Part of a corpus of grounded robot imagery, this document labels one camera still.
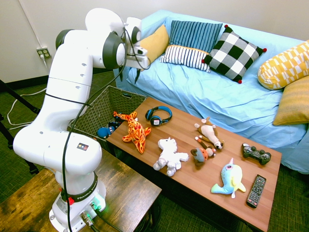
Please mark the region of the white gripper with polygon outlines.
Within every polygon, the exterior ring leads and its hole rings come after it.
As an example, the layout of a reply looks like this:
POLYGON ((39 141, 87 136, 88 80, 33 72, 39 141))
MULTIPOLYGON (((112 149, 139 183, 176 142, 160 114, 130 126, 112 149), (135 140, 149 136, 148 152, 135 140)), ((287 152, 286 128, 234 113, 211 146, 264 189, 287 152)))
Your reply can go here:
MULTIPOLYGON (((140 70, 146 70, 149 67, 149 60, 147 56, 144 55, 127 55, 126 56, 126 66, 131 68, 136 68, 136 77, 134 83, 137 82, 140 76, 140 70)), ((123 68, 119 68, 120 81, 123 81, 123 68)))

